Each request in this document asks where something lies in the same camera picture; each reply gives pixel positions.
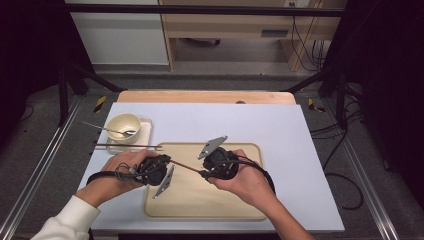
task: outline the spoon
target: spoon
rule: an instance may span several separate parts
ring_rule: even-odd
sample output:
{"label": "spoon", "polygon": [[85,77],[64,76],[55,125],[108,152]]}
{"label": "spoon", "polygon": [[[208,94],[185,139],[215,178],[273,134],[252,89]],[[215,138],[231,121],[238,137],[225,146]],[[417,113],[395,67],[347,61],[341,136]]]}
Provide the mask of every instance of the spoon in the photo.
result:
{"label": "spoon", "polygon": [[103,129],[103,130],[106,130],[106,131],[109,131],[109,132],[120,133],[120,134],[124,135],[125,137],[130,137],[130,136],[132,136],[132,135],[134,135],[136,133],[136,131],[134,131],[134,130],[128,130],[128,131],[124,131],[124,132],[119,132],[119,131],[112,130],[112,129],[109,129],[109,128],[104,128],[104,127],[96,126],[94,124],[91,124],[91,123],[88,123],[88,122],[84,122],[84,121],[82,121],[82,123],[87,124],[87,125],[90,125],[92,127],[100,128],[100,129]]}

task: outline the white bowl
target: white bowl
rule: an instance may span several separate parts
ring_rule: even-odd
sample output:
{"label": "white bowl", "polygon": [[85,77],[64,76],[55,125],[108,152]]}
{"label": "white bowl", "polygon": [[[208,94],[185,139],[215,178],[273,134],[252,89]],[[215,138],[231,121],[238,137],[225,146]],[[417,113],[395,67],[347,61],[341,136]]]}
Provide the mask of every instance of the white bowl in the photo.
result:
{"label": "white bowl", "polygon": [[131,144],[137,141],[140,136],[141,121],[140,118],[131,113],[123,113],[116,115],[106,124],[106,128],[118,132],[136,131],[132,136],[124,136],[123,134],[107,131],[107,136],[112,141],[119,144]]}

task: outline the chopstick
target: chopstick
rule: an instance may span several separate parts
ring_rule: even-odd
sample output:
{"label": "chopstick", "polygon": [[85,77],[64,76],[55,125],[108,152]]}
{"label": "chopstick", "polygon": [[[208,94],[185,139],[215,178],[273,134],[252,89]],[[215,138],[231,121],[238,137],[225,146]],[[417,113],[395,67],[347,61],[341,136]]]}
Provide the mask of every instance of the chopstick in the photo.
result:
{"label": "chopstick", "polygon": [[133,145],[133,144],[118,144],[118,143],[93,143],[92,145],[97,147],[151,147],[151,148],[162,147],[162,146],[152,146],[152,145]]}

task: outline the person's right hand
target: person's right hand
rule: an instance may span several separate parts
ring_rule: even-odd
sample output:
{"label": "person's right hand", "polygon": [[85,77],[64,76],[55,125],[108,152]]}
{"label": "person's right hand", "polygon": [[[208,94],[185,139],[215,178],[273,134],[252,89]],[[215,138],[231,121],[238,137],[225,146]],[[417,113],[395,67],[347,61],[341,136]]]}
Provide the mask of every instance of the person's right hand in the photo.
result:
{"label": "person's right hand", "polygon": [[[246,157],[241,149],[235,150],[233,153]],[[247,161],[243,157],[239,157],[239,160]],[[258,169],[245,164],[239,164],[237,175],[230,180],[210,177],[208,181],[218,189],[234,193],[241,200],[259,210],[263,210],[264,205],[269,201],[278,201],[265,176]]]}

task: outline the table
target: table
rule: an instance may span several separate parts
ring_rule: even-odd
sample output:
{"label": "table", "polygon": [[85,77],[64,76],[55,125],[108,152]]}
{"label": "table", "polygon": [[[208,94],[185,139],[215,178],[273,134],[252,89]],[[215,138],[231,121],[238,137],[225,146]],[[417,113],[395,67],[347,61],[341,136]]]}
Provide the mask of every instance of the table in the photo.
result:
{"label": "table", "polygon": [[[240,101],[247,104],[229,104]],[[112,106],[108,119],[129,110],[144,115],[142,117],[152,119],[153,134],[150,144],[158,144],[162,141],[203,142],[213,136],[222,136],[221,131],[229,135],[227,141],[258,144],[262,150],[265,168],[274,179],[277,197],[298,221],[307,230],[313,232],[344,230],[305,119],[290,93],[125,91],[120,94],[118,102]],[[210,114],[211,111],[220,111],[223,113],[223,117],[216,117],[216,114]],[[248,133],[240,131],[240,129],[246,129],[251,123],[263,123],[263,126],[260,131]],[[99,142],[106,139],[106,134],[102,132]],[[276,147],[275,141],[287,147]],[[87,178],[97,172],[110,157],[111,154],[108,151],[96,149],[80,187],[84,186]],[[197,219],[178,221],[151,219],[141,210],[144,193],[145,188],[136,189],[100,206],[102,213],[94,222],[92,229],[114,233],[264,233],[275,231],[269,220],[199,221]]]}

